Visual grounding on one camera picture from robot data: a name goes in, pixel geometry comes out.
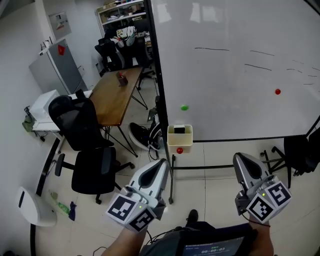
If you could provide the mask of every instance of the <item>chair armrest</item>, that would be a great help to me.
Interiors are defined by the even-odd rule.
[[[65,154],[60,154],[58,157],[58,160],[56,161],[56,166],[55,166],[55,171],[54,174],[55,176],[60,176],[61,175],[61,170],[64,164],[64,159],[65,159]]]

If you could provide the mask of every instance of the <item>floor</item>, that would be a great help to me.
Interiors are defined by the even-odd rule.
[[[141,85],[141,94],[149,108],[154,107],[156,96],[152,80],[145,79]],[[128,111],[122,124],[122,130],[128,133],[128,124],[135,122],[148,126],[148,110],[134,100],[130,101]],[[111,134],[122,143],[124,139],[118,129],[111,129]],[[191,153],[176,156],[177,166],[212,166],[231,164],[236,152],[250,154],[260,158],[260,152],[267,150],[269,158],[278,158],[271,153],[272,146],[281,147],[281,139],[260,141],[207,142],[195,143]],[[115,143],[117,159],[121,163],[132,162],[136,168],[129,167],[116,175],[116,182],[122,187],[127,185],[133,173],[149,163],[148,152],[132,145],[134,155]],[[77,153],[67,142],[61,148],[65,161],[74,164]],[[286,169],[277,172],[278,177],[287,183]],[[113,193],[101,196],[102,204],[95,203],[95,196],[79,194],[71,189],[72,171],[63,169],[57,177],[52,171],[45,183],[42,197],[59,209],[50,198],[50,191],[58,193],[58,201],[69,205],[75,202],[76,217],[71,221],[61,212],[57,213],[57,224],[54,227],[37,227],[36,251],[38,256],[91,256],[99,247],[108,247],[117,238],[122,227],[105,216],[108,203]],[[152,236],[168,231],[176,226],[184,226],[191,209],[197,209],[199,220],[206,221],[216,228],[245,223],[238,216],[235,196],[241,190],[233,168],[176,170],[174,173],[174,203],[169,205],[170,179],[163,193],[167,208],[162,220],[155,220],[148,228]],[[292,177],[292,200],[271,224],[271,239],[275,254],[279,256],[313,256],[320,245],[320,170],[313,173]],[[100,256],[104,251],[99,249],[94,255]]]

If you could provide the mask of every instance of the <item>handheld device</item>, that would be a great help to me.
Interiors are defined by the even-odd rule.
[[[268,172],[258,159],[244,153],[233,156],[233,165],[242,190],[235,197],[239,215],[249,212],[262,224],[280,213],[291,200],[288,188]]]
[[[106,214],[120,225],[139,233],[153,220],[161,220],[166,204],[161,197],[166,187],[169,163],[159,159],[135,172],[130,183],[111,200]]]

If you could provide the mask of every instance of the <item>red ball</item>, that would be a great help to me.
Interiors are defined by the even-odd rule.
[[[182,154],[182,153],[184,152],[184,150],[183,150],[182,147],[178,147],[178,148],[176,149],[176,152],[177,152],[178,154]]]

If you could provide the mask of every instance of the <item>refrigerator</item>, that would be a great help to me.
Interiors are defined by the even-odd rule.
[[[88,90],[65,39],[51,45],[29,69],[43,93],[57,90],[60,95],[70,95]]]

